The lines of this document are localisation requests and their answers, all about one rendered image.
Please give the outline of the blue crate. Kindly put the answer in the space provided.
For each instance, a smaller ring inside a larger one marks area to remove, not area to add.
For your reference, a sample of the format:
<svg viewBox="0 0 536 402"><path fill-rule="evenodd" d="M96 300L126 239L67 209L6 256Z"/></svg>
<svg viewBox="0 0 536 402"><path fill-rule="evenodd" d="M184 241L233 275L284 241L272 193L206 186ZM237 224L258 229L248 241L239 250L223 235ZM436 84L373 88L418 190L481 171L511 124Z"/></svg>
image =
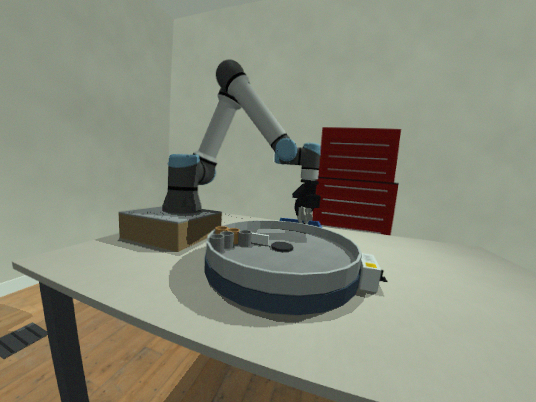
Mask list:
<svg viewBox="0 0 536 402"><path fill-rule="evenodd" d="M298 222L298 219L289 219L289 218L280 218L279 221L288 221L288 222L299 223L299 222ZM321 227L319 221L309 221L309 222L308 222L308 225L313 225L313 226ZM321 228L322 228L322 227L321 227Z"/></svg>

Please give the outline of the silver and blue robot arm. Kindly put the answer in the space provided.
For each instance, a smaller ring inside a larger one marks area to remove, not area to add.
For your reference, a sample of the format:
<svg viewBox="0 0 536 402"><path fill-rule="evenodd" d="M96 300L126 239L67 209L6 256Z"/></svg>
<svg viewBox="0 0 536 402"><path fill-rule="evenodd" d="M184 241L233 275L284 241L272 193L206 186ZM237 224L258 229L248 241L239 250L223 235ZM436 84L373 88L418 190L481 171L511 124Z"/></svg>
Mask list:
<svg viewBox="0 0 536 402"><path fill-rule="evenodd" d="M241 107L274 150L276 164L302 165L303 180L318 179L321 146L305 143L297 151L295 142L288 139L289 136L252 88L238 62L222 61L216 69L216 79L222 88L218 93L219 102L199 150L193 155L169 156L168 191L162 211L181 214L201 212L198 185L206 185L214 180L217 154L236 111Z"/></svg>

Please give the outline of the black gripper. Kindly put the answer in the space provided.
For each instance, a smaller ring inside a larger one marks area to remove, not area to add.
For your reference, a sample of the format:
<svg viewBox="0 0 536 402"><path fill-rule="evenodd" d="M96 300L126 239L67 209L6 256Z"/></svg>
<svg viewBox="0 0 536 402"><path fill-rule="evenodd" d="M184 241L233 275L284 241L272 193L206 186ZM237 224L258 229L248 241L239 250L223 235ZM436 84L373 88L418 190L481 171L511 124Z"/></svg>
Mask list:
<svg viewBox="0 0 536 402"><path fill-rule="evenodd" d="M301 193L299 193L299 195L297 195L297 200L295 200L296 202L295 202L294 207L295 207L295 212L297 215L298 222L302 223L302 221L304 221L303 224L308 224L309 221L313 220L313 216L311 214L313 209L320 207L321 196L316 195L316 185L318 185L319 182L318 181L316 182L316 180L311 181L311 180L303 180L303 179L301 179L301 182L304 183L304 190ZM314 187L315 187L315 190L313 193ZM304 203L303 203L302 197L305 197ZM306 215L304 214L304 207L305 207Z"/></svg>

